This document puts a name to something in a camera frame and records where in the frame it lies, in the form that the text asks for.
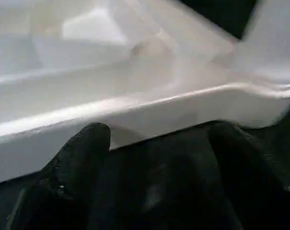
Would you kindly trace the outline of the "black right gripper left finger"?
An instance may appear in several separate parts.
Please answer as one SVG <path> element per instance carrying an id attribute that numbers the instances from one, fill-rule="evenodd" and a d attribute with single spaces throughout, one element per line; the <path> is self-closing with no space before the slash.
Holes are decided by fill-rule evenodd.
<path id="1" fill-rule="evenodd" d="M 111 130 L 103 123 L 90 123 L 71 137 L 35 181 L 21 190 L 7 229 L 85 229 L 110 139 Z"/>

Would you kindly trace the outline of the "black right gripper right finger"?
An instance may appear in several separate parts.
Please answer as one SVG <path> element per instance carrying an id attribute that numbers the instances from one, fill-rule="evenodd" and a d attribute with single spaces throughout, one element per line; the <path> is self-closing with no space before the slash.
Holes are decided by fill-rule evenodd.
<path id="1" fill-rule="evenodd" d="M 290 230 L 290 168 L 239 126 L 208 130 L 226 196 L 245 230 Z"/>

